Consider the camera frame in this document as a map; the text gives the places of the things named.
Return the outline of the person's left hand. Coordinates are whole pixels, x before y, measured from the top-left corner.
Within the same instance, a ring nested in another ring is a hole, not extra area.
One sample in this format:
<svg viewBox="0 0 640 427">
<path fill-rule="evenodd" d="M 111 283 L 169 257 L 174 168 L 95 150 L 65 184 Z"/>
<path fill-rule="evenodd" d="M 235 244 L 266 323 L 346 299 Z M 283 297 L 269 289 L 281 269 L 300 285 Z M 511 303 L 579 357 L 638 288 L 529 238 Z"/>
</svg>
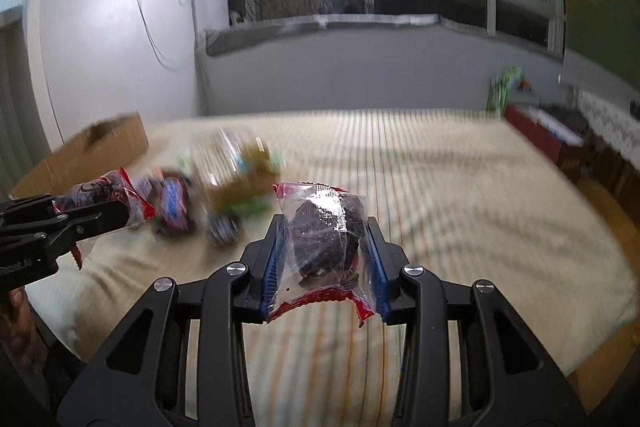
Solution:
<svg viewBox="0 0 640 427">
<path fill-rule="evenodd" d="M 35 364 L 37 335 L 24 287 L 13 289 L 1 298 L 1 339 L 9 343 L 21 366 Z"/>
</svg>

